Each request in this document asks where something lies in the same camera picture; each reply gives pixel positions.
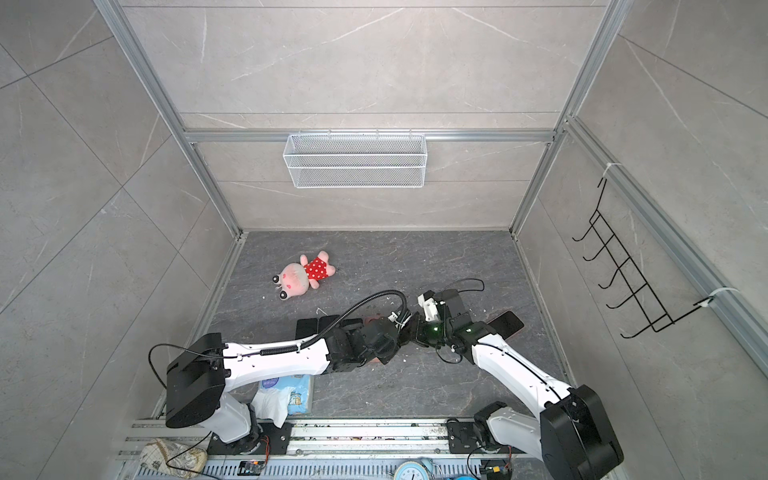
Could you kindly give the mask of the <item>phone near right arm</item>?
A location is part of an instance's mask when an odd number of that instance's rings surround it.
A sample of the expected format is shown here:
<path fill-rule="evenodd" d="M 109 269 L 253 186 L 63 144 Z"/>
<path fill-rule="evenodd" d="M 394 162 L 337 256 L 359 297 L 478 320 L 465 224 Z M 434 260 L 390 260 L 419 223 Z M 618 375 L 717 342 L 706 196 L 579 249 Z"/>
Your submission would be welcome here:
<path fill-rule="evenodd" d="M 503 339 L 508 339 L 524 328 L 522 320 L 512 311 L 505 311 L 488 323 Z"/>

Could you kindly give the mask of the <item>black phone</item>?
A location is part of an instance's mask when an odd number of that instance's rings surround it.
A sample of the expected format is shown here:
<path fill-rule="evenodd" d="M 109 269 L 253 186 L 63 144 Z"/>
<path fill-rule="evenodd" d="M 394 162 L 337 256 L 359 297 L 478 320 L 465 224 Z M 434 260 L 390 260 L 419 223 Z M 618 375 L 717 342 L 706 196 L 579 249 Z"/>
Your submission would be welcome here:
<path fill-rule="evenodd" d="M 317 335 L 320 331 L 318 318 L 306 318 L 296 321 L 295 339 L 302 340 Z"/>

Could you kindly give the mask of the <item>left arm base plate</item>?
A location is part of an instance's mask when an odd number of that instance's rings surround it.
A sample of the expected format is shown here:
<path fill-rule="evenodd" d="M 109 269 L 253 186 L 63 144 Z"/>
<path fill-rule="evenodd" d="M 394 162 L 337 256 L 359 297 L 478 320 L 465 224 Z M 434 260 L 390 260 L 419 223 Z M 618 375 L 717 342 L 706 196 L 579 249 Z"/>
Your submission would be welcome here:
<path fill-rule="evenodd" d="M 252 432 L 240 440 L 224 443 L 214 437 L 207 447 L 209 455 L 284 455 L 287 453 L 293 424 L 286 422 L 278 428 L 272 422 L 258 422 L 252 426 Z"/>

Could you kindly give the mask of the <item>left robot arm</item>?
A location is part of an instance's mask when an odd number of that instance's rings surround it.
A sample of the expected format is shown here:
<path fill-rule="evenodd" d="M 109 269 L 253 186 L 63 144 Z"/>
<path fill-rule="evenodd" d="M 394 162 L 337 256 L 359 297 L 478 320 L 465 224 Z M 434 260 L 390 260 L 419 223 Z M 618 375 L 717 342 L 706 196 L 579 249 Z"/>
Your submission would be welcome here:
<path fill-rule="evenodd" d="M 231 392 L 262 380 L 349 372 L 373 359 L 388 363 L 398 352 L 400 329 L 388 318 L 369 322 L 334 317 L 329 330 L 286 342 L 226 343 L 209 333 L 171 361 L 166 369 L 165 426 L 199 426 L 231 444 L 255 434 L 255 409 Z"/>

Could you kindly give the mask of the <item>black phone case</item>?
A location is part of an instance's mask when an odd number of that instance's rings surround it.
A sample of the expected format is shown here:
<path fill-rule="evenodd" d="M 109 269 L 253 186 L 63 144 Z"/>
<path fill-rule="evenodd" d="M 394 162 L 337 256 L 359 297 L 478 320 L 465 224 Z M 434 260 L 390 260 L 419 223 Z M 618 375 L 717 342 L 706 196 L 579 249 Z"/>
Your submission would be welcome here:
<path fill-rule="evenodd" d="M 340 320 L 339 315 L 323 316 L 318 321 L 318 327 L 320 333 L 328 333 L 338 328 L 343 328 L 348 324 L 346 319 Z"/>

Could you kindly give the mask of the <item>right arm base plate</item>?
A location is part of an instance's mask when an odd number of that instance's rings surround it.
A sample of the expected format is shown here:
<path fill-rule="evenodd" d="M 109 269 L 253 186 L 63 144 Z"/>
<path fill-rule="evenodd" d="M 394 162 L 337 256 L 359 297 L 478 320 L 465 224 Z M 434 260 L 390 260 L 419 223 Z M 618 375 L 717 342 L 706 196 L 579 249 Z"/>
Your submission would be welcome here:
<path fill-rule="evenodd" d="M 522 454 L 517 448 L 498 443 L 490 433 L 488 427 L 482 422 L 461 421 L 449 418 L 445 422 L 449 451 L 453 454 L 470 453 L 476 448 L 482 448 L 488 452 L 506 451 L 512 454 Z"/>

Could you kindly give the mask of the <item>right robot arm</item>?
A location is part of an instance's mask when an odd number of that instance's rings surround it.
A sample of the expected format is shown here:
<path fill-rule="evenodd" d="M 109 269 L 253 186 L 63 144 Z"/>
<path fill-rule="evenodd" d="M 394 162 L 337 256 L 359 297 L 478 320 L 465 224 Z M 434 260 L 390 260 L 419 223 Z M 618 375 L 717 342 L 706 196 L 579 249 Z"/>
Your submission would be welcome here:
<path fill-rule="evenodd" d="M 522 415 L 496 402 L 475 416 L 475 434 L 491 446 L 509 446 L 541 460 L 554 479 L 601 479 L 621 465 L 623 449 L 599 395 L 572 387 L 526 359 L 507 342 L 522 321 L 511 311 L 476 321 L 460 291 L 427 291 L 422 312 L 408 324 L 414 341 L 448 347 L 485 371 L 529 410 Z"/>

